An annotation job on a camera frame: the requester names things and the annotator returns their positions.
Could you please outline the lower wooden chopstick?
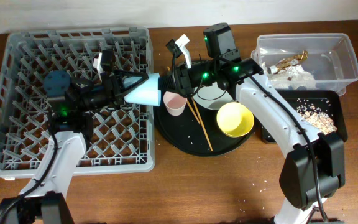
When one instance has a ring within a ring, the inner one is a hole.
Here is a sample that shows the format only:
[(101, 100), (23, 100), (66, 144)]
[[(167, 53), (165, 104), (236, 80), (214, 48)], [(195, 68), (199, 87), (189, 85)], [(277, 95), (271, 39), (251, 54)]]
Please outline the lower wooden chopstick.
[(197, 105), (196, 105), (196, 101), (195, 101), (193, 98), (191, 98), (191, 101), (192, 101), (192, 103), (193, 103), (193, 105), (194, 105), (194, 107), (195, 107), (195, 111), (196, 111), (197, 117), (198, 117), (198, 119), (199, 119), (199, 121), (200, 121), (201, 128), (202, 128), (202, 130), (203, 130), (203, 132), (204, 132), (204, 136), (205, 136), (205, 138), (206, 138), (206, 140), (207, 140), (209, 149), (210, 149), (211, 152), (213, 152), (213, 147), (212, 147), (212, 145), (211, 145), (211, 141), (209, 140), (209, 136), (208, 136), (208, 133), (207, 133), (206, 128), (205, 128), (205, 126), (204, 126), (202, 117), (201, 117), (200, 112), (199, 112), (199, 110), (198, 110), (198, 107), (197, 107)]

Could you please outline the upper wooden chopstick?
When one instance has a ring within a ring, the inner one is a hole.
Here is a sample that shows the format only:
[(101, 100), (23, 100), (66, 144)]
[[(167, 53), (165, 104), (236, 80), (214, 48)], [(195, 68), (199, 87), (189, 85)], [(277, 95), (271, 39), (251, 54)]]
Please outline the upper wooden chopstick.
[(188, 100), (186, 101), (186, 104), (187, 104), (187, 106), (189, 107), (190, 111), (192, 112), (192, 114), (193, 114), (193, 116), (195, 117), (195, 119), (196, 119), (196, 121), (198, 122), (198, 124), (201, 124), (198, 115), (195, 113), (194, 109), (192, 108), (192, 106), (191, 106), (191, 104), (190, 104), (190, 102), (189, 102)]

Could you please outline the food scraps pile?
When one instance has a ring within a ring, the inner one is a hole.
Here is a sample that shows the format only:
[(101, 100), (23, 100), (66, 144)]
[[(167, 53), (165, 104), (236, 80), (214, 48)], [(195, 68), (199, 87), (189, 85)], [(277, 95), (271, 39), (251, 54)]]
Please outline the food scraps pile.
[(337, 131), (331, 117), (314, 105), (301, 105), (296, 107), (296, 112), (307, 122), (318, 128), (322, 133), (329, 134)]

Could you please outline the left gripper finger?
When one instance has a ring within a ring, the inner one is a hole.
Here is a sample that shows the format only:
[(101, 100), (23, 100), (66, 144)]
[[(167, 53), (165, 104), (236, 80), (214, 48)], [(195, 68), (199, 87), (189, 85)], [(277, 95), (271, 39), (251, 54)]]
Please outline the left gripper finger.
[(143, 79), (123, 79), (118, 80), (118, 95), (116, 96), (116, 104), (123, 105), (125, 104), (124, 97), (133, 92), (137, 87), (143, 84), (145, 80)]
[(113, 74), (117, 76), (123, 82), (126, 80), (134, 80), (135, 82), (139, 80), (147, 80), (149, 76), (146, 73), (142, 72), (131, 72), (126, 70), (115, 69)]

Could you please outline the yellow bowl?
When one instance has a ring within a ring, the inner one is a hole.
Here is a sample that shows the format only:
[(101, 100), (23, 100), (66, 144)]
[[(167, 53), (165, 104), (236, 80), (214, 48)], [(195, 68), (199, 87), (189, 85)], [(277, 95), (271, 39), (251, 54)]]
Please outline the yellow bowl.
[(216, 121), (219, 129), (231, 138), (249, 134), (254, 127), (254, 115), (238, 102), (226, 103), (217, 112)]

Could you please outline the grey dishwasher rack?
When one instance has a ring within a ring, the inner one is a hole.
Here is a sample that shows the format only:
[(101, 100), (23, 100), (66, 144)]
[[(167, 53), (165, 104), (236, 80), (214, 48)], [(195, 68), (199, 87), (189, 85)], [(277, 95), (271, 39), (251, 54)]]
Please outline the grey dishwasher rack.
[[(152, 42), (145, 27), (16, 32), (7, 38), (0, 72), (0, 177), (29, 178), (48, 146), (50, 107), (42, 82), (53, 70), (99, 82), (93, 60), (114, 52), (128, 71), (153, 69)], [(92, 113), (89, 148), (76, 175), (148, 172), (153, 169), (154, 121), (150, 106), (128, 104)]]

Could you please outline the wooden chopstick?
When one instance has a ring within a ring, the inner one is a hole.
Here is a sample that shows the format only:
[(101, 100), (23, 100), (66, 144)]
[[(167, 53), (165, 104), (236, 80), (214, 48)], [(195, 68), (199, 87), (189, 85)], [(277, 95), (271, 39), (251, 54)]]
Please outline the wooden chopstick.
[(200, 112), (199, 112), (199, 110), (198, 110), (198, 107), (197, 107), (197, 105), (196, 105), (196, 101), (195, 101), (193, 98), (191, 98), (191, 101), (192, 101), (192, 103), (193, 103), (193, 105), (194, 105), (194, 107), (195, 107), (195, 111), (196, 111), (197, 117), (198, 117), (198, 119), (199, 119), (199, 121), (200, 121), (201, 128), (202, 128), (202, 130), (203, 130), (203, 132), (204, 132), (204, 136), (205, 136), (205, 138), (206, 138), (206, 140), (207, 140), (209, 149), (210, 149), (211, 152), (213, 152), (213, 147), (212, 147), (212, 145), (211, 145), (211, 141), (209, 140), (209, 136), (208, 136), (208, 133), (207, 133), (206, 128), (205, 128), (205, 126), (204, 126), (202, 117), (201, 117)]
[(192, 106), (191, 106), (191, 104), (190, 104), (190, 102), (189, 102), (188, 100), (186, 101), (186, 104), (187, 104), (187, 106), (189, 107), (190, 111), (192, 112), (192, 114), (193, 114), (193, 116), (195, 117), (195, 119), (196, 119), (196, 121), (198, 122), (198, 124), (201, 124), (198, 115), (195, 113), (194, 109), (192, 108)]

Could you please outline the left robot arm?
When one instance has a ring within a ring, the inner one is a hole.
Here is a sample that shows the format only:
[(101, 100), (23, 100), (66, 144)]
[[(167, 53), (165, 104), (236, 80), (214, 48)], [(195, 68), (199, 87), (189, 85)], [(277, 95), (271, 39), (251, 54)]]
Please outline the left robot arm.
[(89, 112), (120, 108), (124, 98), (149, 79), (147, 73), (103, 72), (101, 83), (74, 78), (63, 70), (43, 80), (48, 111), (48, 148), (29, 183), (14, 198), (0, 203), (0, 223), (73, 223), (65, 197), (79, 160), (90, 146), (93, 120)]

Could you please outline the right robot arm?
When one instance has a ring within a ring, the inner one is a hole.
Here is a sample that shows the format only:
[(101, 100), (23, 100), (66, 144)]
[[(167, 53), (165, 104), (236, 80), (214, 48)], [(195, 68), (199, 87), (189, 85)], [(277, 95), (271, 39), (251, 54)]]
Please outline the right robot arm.
[(209, 60), (194, 62), (182, 35), (169, 40), (172, 65), (159, 87), (184, 98), (217, 83), (233, 100), (244, 105), (272, 135), (285, 162), (279, 183), (285, 196), (274, 223), (309, 223), (315, 213), (329, 223), (324, 203), (345, 184), (344, 141), (336, 133), (324, 134), (303, 119), (272, 86), (262, 68), (251, 58), (241, 59), (231, 28), (214, 24), (203, 31)]

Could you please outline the brown stick wrapper waste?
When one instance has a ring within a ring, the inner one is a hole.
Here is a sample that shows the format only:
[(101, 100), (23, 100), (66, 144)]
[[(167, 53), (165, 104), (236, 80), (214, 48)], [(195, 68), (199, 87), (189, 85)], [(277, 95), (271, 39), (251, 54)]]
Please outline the brown stick wrapper waste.
[(272, 65), (268, 68), (268, 71), (271, 74), (276, 74), (281, 70), (284, 70), (291, 66), (296, 66), (303, 63), (308, 59), (308, 51), (304, 50), (301, 54), (296, 54), (292, 57), (285, 58), (279, 61), (276, 65)]

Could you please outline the grey round plate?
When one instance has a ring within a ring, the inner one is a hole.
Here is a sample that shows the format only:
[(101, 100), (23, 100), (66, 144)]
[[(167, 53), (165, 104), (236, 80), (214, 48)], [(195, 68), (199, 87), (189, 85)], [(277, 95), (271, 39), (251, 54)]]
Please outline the grey round plate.
[(200, 90), (194, 97), (200, 106), (209, 110), (219, 110), (226, 103), (234, 102), (228, 92), (217, 90)]

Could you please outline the clear plastic bin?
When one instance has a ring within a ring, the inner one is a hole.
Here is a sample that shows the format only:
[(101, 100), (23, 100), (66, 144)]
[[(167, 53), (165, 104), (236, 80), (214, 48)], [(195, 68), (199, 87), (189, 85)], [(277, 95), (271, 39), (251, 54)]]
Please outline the clear plastic bin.
[(314, 76), (314, 90), (344, 95), (346, 87), (358, 80), (356, 53), (350, 38), (343, 33), (261, 35), (251, 58), (269, 68), (304, 50), (308, 51), (308, 59), (300, 65)]

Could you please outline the white napkin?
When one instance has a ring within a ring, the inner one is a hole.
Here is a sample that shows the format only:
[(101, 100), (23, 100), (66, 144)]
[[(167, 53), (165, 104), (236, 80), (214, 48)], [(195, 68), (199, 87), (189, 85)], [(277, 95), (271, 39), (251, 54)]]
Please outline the white napkin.
[(276, 74), (269, 72), (265, 63), (262, 63), (260, 66), (264, 70), (264, 73), (268, 76), (268, 79), (272, 83), (273, 87), (276, 89), (314, 90), (316, 88), (316, 80), (314, 79), (314, 76), (310, 72), (304, 71), (301, 65), (287, 67)]

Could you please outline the pink cup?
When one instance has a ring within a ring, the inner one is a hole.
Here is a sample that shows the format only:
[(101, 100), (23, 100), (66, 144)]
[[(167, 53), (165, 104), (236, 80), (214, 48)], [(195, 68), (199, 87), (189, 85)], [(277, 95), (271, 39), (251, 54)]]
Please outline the pink cup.
[(179, 116), (183, 113), (188, 100), (179, 94), (172, 92), (165, 92), (163, 96), (163, 103), (172, 116)]

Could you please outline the blue cup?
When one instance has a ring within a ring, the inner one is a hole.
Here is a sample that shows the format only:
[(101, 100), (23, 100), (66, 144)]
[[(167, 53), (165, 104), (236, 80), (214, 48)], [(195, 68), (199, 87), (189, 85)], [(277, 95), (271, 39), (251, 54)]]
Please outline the blue cup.
[(160, 106), (162, 92), (158, 89), (159, 73), (149, 74), (149, 78), (124, 97), (126, 103)]

